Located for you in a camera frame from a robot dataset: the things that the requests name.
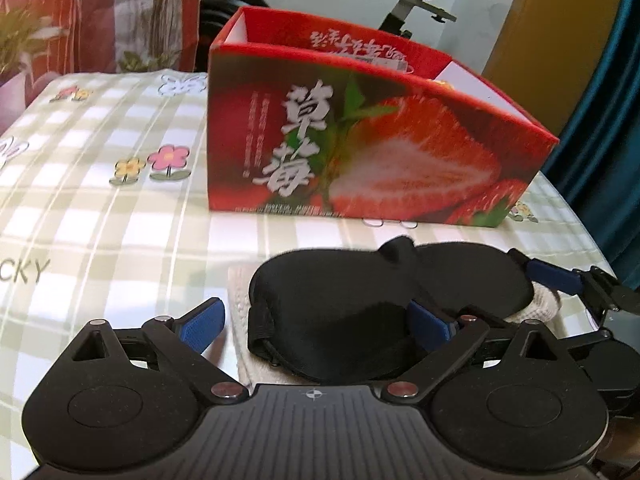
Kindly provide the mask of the red strawberry cardboard box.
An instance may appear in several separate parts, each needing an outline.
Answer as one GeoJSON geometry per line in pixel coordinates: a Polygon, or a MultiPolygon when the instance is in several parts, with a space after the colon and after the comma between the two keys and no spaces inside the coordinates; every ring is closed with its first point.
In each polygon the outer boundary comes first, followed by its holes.
{"type": "Polygon", "coordinates": [[[244,6],[209,49],[213,210],[498,226],[556,142],[450,55],[388,32],[244,6]]]}

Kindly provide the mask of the plaid cartoon tablecloth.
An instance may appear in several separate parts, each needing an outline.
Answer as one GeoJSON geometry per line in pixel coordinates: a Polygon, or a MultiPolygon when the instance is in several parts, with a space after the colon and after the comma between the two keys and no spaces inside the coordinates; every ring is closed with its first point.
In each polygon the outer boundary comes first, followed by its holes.
{"type": "Polygon", "coordinates": [[[228,295],[228,271],[296,248],[472,240],[562,266],[605,266],[544,177],[495,229],[208,208],[206,82],[176,72],[52,81],[1,141],[1,474],[35,468],[23,406],[88,321],[138,327],[228,295]]]}

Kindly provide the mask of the wooden door panel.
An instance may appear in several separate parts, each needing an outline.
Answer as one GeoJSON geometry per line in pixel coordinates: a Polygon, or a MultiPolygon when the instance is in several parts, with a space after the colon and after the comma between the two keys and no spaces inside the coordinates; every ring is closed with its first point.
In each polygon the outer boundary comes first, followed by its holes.
{"type": "Polygon", "coordinates": [[[558,134],[582,97],[620,0],[513,0],[483,70],[558,134]]]}

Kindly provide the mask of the black sleep mask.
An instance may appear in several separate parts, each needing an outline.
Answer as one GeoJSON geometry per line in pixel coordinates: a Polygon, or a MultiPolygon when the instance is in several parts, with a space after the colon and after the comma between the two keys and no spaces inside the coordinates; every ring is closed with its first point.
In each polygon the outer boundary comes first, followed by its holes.
{"type": "Polygon", "coordinates": [[[247,348],[320,384],[392,378],[448,344],[465,308],[503,320],[533,296],[518,264],[483,244],[294,250],[250,280],[247,348]]]}

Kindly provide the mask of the red printed backdrop cloth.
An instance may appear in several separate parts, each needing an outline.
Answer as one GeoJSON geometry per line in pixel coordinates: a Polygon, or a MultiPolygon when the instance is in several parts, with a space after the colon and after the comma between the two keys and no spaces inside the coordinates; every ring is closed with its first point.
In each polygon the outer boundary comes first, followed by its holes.
{"type": "Polygon", "coordinates": [[[200,0],[1,0],[1,127],[73,73],[190,72],[200,0]]]}

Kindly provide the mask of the teal curtain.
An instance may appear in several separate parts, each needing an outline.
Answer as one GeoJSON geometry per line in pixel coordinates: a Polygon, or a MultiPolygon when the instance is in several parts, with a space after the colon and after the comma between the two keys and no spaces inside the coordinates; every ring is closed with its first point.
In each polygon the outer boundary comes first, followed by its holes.
{"type": "Polygon", "coordinates": [[[618,278],[639,287],[639,0],[620,0],[589,84],[542,172],[618,278]]]}

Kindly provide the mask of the white waffle towel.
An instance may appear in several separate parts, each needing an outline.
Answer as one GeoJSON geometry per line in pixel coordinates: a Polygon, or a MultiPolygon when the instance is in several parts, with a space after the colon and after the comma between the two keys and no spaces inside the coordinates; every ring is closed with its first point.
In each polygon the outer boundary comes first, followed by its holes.
{"type": "MultiPolygon", "coordinates": [[[[250,279],[258,264],[244,263],[232,266],[228,271],[230,333],[238,360],[240,382],[253,390],[258,384],[305,385],[309,380],[295,376],[268,360],[254,356],[247,347],[250,279]]],[[[546,324],[555,336],[565,336],[562,301],[560,294],[547,286],[534,283],[534,299],[523,310],[506,318],[506,322],[524,322],[529,318],[546,324]]]]}

